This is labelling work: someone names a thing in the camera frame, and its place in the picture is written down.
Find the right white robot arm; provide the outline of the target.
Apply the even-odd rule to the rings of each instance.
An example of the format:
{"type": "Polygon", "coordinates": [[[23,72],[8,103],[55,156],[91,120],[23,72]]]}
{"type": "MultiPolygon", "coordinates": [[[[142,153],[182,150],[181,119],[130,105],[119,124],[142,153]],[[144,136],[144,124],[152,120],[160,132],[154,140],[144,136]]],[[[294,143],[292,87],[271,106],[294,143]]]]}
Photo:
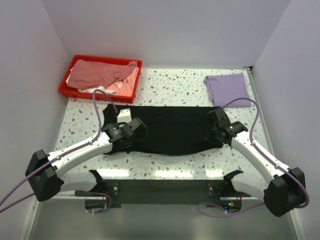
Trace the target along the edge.
{"type": "Polygon", "coordinates": [[[241,176],[242,170],[234,170],[223,177],[223,193],[233,197],[242,192],[260,199],[276,217],[309,202],[305,174],[300,168],[291,168],[275,158],[241,122],[231,122],[223,108],[218,107],[207,115],[211,124],[207,140],[238,151],[265,181],[264,184],[249,183],[241,176]]]}

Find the black t shirt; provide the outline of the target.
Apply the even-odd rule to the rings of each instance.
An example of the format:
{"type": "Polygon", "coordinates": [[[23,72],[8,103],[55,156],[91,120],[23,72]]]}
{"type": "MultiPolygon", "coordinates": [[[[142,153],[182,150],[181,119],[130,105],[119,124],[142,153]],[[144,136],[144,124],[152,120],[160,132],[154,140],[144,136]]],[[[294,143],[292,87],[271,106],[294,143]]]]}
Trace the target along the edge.
{"type": "Polygon", "coordinates": [[[221,142],[209,140],[212,129],[208,113],[216,107],[209,106],[126,106],[131,117],[139,118],[147,127],[146,136],[132,143],[126,153],[141,152],[167,156],[185,156],[210,149],[220,149],[221,142]]]}

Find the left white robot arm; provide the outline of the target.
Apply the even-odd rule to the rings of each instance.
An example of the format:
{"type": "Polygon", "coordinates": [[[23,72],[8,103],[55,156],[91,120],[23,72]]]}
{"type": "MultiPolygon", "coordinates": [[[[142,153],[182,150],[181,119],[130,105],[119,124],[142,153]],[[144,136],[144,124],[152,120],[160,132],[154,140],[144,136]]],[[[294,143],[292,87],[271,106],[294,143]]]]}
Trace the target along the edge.
{"type": "Polygon", "coordinates": [[[77,144],[62,150],[45,153],[42,149],[33,153],[25,176],[39,202],[47,201],[59,192],[75,190],[80,185],[83,191],[99,196],[104,184],[91,179],[85,183],[72,180],[67,184],[63,176],[80,164],[101,154],[120,152],[131,144],[141,141],[147,134],[147,126],[138,118],[130,122],[109,123],[99,132],[77,144]]]}

